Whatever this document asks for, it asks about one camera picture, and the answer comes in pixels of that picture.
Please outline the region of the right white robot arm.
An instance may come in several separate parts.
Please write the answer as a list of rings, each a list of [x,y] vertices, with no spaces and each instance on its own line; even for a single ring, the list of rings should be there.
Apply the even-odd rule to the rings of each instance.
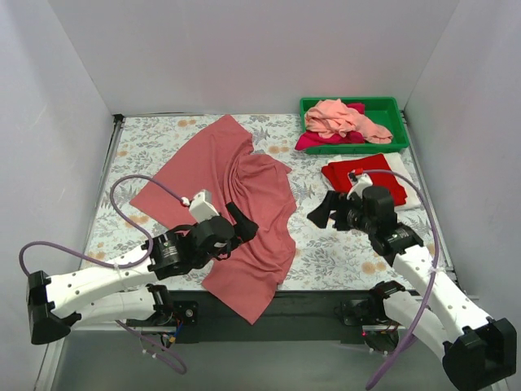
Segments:
[[[459,390],[481,390],[512,376],[517,369],[517,332],[508,319],[494,319],[433,266],[419,236],[399,222],[385,187],[369,186],[349,194],[328,191],[308,219],[324,229],[368,235],[373,250],[420,293],[427,307],[397,283],[379,283],[368,306],[376,323],[391,320],[408,328],[441,361]]]

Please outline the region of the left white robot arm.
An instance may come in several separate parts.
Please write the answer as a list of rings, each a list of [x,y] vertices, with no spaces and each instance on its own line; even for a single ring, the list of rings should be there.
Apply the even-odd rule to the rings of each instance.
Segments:
[[[258,225],[234,204],[220,215],[209,203],[189,208],[193,225],[179,225],[119,257],[65,275],[42,270],[28,276],[30,341],[46,345],[63,339],[78,325],[137,320],[163,326],[179,308],[162,284],[171,277],[199,270],[211,260],[225,260],[252,240]]]

